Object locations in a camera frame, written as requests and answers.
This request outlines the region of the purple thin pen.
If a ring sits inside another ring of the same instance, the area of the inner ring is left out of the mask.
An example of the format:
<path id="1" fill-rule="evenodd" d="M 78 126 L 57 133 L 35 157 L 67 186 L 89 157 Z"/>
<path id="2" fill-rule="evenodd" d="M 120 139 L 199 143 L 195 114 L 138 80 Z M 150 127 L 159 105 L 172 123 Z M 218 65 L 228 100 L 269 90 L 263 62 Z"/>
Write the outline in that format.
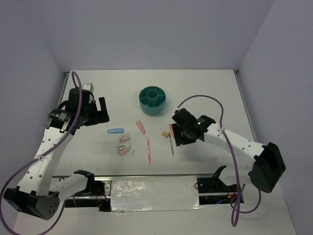
<path id="1" fill-rule="evenodd" d="M 174 157 L 174 147 L 173 147 L 171 134 L 169 134 L 169 142 L 170 142 L 171 153 L 172 153 L 172 156 Z"/>

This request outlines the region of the red highlighter pen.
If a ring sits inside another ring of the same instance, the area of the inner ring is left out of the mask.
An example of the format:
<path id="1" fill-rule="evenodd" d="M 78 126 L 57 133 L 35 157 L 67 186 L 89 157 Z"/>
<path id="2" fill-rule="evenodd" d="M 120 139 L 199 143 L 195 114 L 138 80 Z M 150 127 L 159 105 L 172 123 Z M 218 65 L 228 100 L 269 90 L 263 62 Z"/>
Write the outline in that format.
<path id="1" fill-rule="evenodd" d="M 151 163 L 152 163 L 152 161 L 151 161 L 151 145 L 150 145 L 149 138 L 147 138 L 147 152 L 148 152 L 149 165 L 151 165 Z"/>

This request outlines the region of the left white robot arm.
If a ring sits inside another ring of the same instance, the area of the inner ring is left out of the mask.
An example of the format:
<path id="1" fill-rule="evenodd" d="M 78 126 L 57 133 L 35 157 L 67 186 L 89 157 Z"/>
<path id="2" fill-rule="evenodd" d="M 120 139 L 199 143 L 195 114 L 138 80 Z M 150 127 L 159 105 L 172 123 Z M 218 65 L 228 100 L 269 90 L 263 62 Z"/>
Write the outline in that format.
<path id="1" fill-rule="evenodd" d="M 49 220 L 60 203 L 72 195 L 94 193 L 97 185 L 94 174 L 81 169 L 64 180 L 51 183 L 60 158 L 75 132 L 82 126 L 110 120 L 105 99 L 99 98 L 101 109 L 98 110 L 92 92 L 92 84 L 85 84 L 82 89 L 70 89 L 68 99 L 49 114 L 35 162 L 15 188 L 4 190 L 4 200 L 15 210 Z"/>

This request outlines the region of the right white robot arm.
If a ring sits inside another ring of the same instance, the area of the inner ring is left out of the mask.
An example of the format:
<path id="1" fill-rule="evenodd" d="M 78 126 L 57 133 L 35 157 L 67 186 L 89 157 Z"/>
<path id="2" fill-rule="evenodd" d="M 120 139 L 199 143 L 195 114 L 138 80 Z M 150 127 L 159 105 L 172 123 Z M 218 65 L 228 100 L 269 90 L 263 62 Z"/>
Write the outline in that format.
<path id="1" fill-rule="evenodd" d="M 286 170 L 279 147 L 271 142 L 248 140 L 208 116 L 195 118 L 184 108 L 175 110 L 172 119 L 176 146 L 201 140 L 234 153 L 247 164 L 249 181 L 262 192 L 271 193 Z"/>

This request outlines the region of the blue translucent stapler case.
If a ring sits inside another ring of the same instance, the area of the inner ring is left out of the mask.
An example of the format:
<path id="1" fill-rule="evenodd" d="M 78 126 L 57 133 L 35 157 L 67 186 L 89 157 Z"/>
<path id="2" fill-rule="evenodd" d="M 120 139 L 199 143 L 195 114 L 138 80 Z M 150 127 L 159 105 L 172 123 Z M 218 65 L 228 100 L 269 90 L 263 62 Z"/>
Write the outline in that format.
<path id="1" fill-rule="evenodd" d="M 109 134 L 122 134 L 122 133 L 124 133 L 124 129 L 123 128 L 113 128 L 113 129 L 109 129 L 107 132 Z"/>

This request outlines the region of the yellow eraser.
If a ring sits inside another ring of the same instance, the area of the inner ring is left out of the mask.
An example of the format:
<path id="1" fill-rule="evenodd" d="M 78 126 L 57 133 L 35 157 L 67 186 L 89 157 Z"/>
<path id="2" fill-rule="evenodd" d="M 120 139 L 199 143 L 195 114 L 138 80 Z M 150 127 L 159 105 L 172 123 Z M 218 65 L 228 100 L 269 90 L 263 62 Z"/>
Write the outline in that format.
<path id="1" fill-rule="evenodd" d="M 169 136 L 169 133 L 166 132 L 166 131 L 163 131 L 163 132 L 162 132 L 162 135 L 167 138 L 167 137 Z"/>

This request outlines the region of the pink translucent case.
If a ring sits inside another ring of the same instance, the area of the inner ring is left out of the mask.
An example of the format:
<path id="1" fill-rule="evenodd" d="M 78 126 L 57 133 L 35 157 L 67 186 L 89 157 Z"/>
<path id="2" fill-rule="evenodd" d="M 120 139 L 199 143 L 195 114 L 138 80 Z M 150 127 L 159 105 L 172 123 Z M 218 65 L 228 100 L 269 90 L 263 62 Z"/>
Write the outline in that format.
<path id="1" fill-rule="evenodd" d="M 146 134 L 146 130 L 142 124 L 142 122 L 140 120 L 136 121 L 136 125 L 139 128 L 140 132 L 145 135 Z"/>

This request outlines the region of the teal round divided organizer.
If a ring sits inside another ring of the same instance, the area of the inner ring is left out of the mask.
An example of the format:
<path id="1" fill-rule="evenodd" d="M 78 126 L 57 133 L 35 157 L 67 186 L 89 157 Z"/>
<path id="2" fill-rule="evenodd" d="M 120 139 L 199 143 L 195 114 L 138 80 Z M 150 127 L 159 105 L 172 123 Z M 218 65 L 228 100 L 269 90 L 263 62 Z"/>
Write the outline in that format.
<path id="1" fill-rule="evenodd" d="M 150 116 L 159 115 L 166 102 L 166 93 L 156 86 L 148 86 L 139 93 L 139 105 L 141 110 Z"/>

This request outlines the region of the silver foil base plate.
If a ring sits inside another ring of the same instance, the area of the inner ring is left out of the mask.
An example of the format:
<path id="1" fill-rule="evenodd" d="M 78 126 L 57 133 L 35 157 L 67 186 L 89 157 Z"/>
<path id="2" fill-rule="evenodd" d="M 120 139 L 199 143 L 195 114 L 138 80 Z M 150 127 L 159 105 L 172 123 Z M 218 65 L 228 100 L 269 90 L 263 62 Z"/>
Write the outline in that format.
<path id="1" fill-rule="evenodd" d="M 113 212 L 189 211 L 201 208 L 195 176 L 115 177 Z"/>

